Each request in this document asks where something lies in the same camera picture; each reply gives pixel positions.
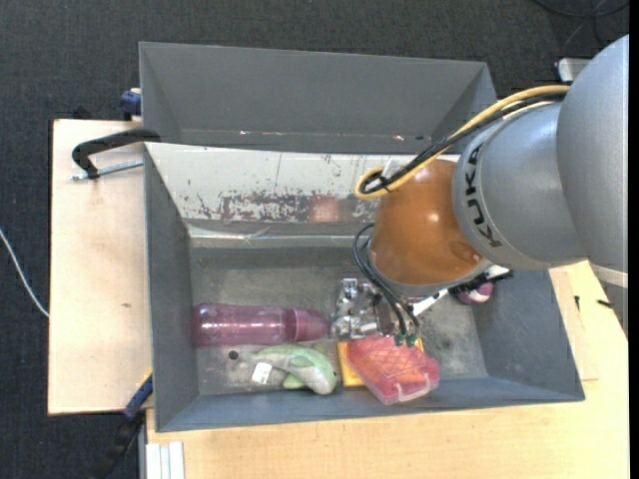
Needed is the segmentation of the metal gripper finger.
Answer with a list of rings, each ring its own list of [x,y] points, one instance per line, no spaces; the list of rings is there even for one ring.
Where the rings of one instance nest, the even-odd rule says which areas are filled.
[[[331,322],[329,333],[337,340],[363,339],[375,334],[375,321],[354,315],[337,316]]]
[[[368,282],[354,277],[341,281],[337,295],[339,313],[364,313],[371,309],[372,302],[372,291]]]

